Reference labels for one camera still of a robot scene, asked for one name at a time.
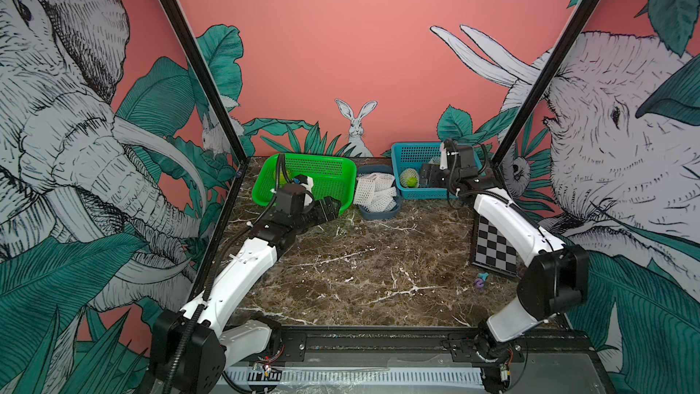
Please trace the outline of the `white foam net sleeve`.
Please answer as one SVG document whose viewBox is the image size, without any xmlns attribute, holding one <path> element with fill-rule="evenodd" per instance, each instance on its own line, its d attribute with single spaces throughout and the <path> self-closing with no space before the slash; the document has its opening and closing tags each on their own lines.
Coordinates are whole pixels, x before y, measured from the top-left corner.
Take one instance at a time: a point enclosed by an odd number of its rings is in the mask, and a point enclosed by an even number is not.
<svg viewBox="0 0 700 394">
<path fill-rule="evenodd" d="M 419 187 L 420 174 L 413 168 L 401 171 L 399 175 L 399 183 L 405 189 L 414 189 Z"/>
</svg>

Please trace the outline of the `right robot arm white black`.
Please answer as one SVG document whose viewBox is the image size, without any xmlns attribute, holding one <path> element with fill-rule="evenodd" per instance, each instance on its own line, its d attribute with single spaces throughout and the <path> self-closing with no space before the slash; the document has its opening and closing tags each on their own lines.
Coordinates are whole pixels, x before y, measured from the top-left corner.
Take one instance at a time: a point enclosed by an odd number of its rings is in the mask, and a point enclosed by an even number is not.
<svg viewBox="0 0 700 394">
<path fill-rule="evenodd" d="M 439 145 L 437 182 L 512 244 L 526 267 L 516 297 L 489 317 L 484 337 L 492 343 L 517 339 L 545 319 L 576 308 L 588 299 L 589 254 L 567 244 L 526 216 L 485 159 L 473 147 L 448 139 Z"/>
</svg>

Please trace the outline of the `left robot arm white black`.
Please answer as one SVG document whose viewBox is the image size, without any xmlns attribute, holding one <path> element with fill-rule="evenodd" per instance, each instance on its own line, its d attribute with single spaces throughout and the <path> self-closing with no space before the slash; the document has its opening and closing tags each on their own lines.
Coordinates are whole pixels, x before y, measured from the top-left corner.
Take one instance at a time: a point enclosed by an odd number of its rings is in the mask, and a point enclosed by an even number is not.
<svg viewBox="0 0 700 394">
<path fill-rule="evenodd" d="M 249 356 L 282 351 L 275 346 L 275 326 L 254 319 L 238 328 L 226 323 L 255 283 L 288 250 L 299 233 L 337 219 L 341 202 L 279 190 L 259 217 L 238 233 L 239 252 L 216 277 L 181 309 L 165 310 L 152 328 L 151 362 L 141 393 L 209 393 L 226 368 Z"/>
</svg>

